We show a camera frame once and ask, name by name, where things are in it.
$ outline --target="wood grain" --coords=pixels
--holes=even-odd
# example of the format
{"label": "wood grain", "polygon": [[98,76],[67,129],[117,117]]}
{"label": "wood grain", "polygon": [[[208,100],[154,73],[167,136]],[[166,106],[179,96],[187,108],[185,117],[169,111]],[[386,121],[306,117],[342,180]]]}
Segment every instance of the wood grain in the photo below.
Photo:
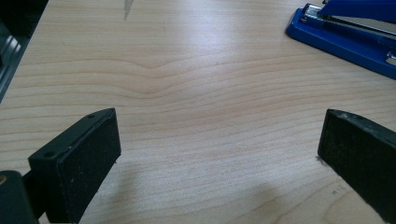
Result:
{"label": "wood grain", "polygon": [[287,37],[305,3],[134,0],[125,20],[50,0],[0,104],[0,169],[116,107],[122,155],[81,223],[383,223],[316,156],[327,108],[396,130],[396,82]]}

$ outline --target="light wood surface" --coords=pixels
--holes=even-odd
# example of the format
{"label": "light wood surface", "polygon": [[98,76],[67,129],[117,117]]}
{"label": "light wood surface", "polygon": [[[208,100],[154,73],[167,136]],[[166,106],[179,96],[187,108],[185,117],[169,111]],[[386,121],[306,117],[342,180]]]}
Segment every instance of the light wood surface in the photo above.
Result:
{"label": "light wood surface", "polygon": [[0,170],[115,107],[122,155],[81,223],[383,223],[316,156],[327,108],[396,130],[396,81],[287,37],[306,0],[126,1],[49,1]]}

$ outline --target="black object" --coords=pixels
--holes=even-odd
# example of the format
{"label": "black object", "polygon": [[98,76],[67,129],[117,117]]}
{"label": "black object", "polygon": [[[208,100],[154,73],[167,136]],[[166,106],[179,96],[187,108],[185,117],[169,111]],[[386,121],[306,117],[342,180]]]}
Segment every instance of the black object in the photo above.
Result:
{"label": "black object", "polygon": [[396,133],[359,115],[329,109],[319,156],[387,222],[396,223]]}
{"label": "black object", "polygon": [[0,223],[37,223],[44,212],[49,222],[78,223],[119,156],[115,109],[86,116],[29,157],[24,184],[0,172]]}
{"label": "black object", "polygon": [[13,35],[32,36],[48,0],[2,0],[0,19]]}

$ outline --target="blue stapler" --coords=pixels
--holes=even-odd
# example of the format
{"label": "blue stapler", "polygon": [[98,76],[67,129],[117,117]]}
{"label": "blue stapler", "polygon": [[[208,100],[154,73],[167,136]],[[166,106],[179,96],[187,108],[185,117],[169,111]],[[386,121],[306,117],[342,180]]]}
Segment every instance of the blue stapler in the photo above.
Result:
{"label": "blue stapler", "polygon": [[286,33],[396,79],[396,0],[325,0],[323,4],[298,8]]}

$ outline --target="small hole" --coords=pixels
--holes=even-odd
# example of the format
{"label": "small hole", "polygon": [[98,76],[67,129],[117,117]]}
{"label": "small hole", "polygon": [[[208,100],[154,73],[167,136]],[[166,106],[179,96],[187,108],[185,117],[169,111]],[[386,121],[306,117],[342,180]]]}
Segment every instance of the small hole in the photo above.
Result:
{"label": "small hole", "polygon": [[7,181],[7,177],[5,175],[0,175],[0,185],[4,184]]}
{"label": "small hole", "polygon": [[49,151],[49,152],[46,152],[45,154],[44,154],[44,157],[45,158],[48,158],[48,157],[51,157],[51,156],[53,156],[55,153],[53,152],[53,151]]}

